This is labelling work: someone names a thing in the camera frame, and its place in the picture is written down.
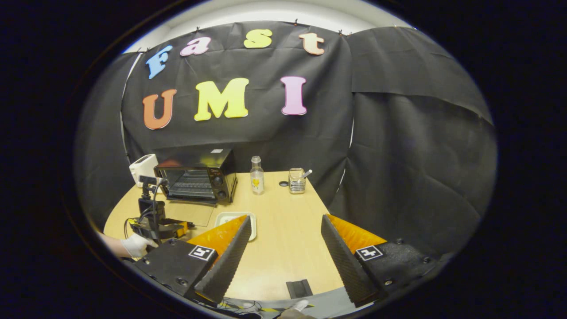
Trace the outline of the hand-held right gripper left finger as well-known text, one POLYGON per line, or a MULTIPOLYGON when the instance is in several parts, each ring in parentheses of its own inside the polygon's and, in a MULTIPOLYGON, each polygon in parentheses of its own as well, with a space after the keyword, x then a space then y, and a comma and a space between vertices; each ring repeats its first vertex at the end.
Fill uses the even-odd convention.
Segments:
POLYGON ((231 285, 251 233, 251 216, 241 215, 189 241, 169 239, 133 267, 186 299, 218 305, 231 285))

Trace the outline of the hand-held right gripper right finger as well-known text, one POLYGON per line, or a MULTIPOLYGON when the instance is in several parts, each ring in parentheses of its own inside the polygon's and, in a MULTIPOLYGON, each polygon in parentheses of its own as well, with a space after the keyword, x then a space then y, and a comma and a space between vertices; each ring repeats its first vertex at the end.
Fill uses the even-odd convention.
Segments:
POLYGON ((322 216, 321 235, 357 307, 398 299, 433 277, 452 253, 417 248, 404 238, 387 241, 331 214, 322 216))

